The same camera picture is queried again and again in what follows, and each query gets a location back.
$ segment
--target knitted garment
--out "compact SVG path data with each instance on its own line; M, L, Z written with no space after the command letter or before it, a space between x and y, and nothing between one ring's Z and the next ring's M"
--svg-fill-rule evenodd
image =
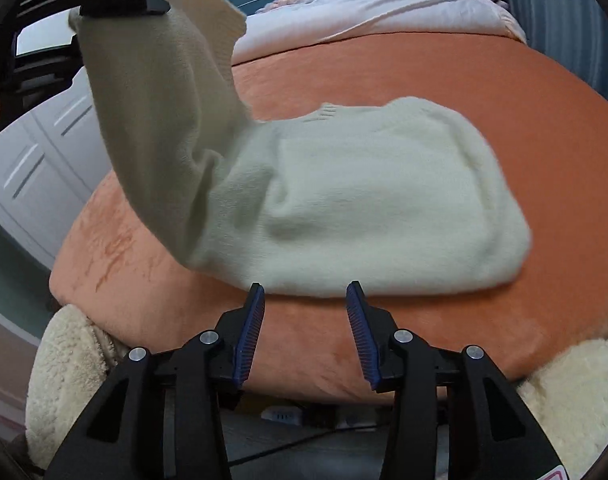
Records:
M70 22L120 184L178 262L321 297L353 280L443 294L516 276L530 231L463 116L407 97L254 121L230 66L244 15L226 0L167 1L164 16Z

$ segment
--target white sticker with pink border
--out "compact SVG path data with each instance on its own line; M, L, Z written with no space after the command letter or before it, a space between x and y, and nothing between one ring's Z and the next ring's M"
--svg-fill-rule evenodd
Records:
M568 480L568 476L566 475L564 466L558 465L552 471L549 471L544 476L538 478L538 480Z

